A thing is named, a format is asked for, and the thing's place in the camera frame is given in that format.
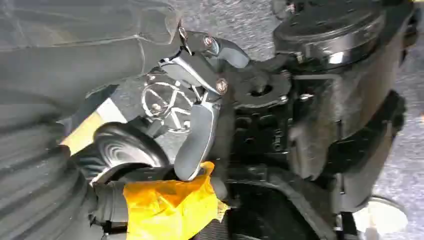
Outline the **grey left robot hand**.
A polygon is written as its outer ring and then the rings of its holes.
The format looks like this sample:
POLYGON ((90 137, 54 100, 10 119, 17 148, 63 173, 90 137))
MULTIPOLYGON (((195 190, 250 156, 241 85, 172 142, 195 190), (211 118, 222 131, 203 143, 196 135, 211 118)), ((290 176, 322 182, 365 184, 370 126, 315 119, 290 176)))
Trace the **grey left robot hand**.
POLYGON ((190 229, 195 238, 224 213, 223 183, 231 159, 233 112, 219 92, 218 64, 237 69, 249 57, 233 42, 187 31, 161 0, 3 0, 0 3, 0 237, 3 240, 153 240, 145 187, 160 181, 92 180, 112 174, 106 151, 123 144, 149 155, 156 142, 129 123, 111 123, 82 152, 62 144, 61 121, 86 97, 156 67, 185 79, 204 96, 192 106, 191 129, 172 171, 193 195, 187 220, 159 219, 160 240, 190 229))

